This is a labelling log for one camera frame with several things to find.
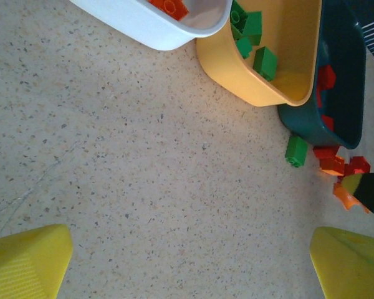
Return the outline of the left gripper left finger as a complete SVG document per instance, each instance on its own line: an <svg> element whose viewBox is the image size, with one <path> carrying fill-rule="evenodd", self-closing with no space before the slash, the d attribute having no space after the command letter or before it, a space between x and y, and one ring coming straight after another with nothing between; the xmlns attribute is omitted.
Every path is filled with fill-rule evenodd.
<svg viewBox="0 0 374 299"><path fill-rule="evenodd" d="M0 298L56 298L72 252L64 224L1 237Z"/></svg>

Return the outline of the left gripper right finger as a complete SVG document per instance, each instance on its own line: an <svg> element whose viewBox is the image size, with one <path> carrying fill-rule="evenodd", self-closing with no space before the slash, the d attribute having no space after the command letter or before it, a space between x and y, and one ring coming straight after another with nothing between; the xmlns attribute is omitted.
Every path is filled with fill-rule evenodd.
<svg viewBox="0 0 374 299"><path fill-rule="evenodd" d="M318 227L310 258L325 298L374 298L374 238Z"/></svg>

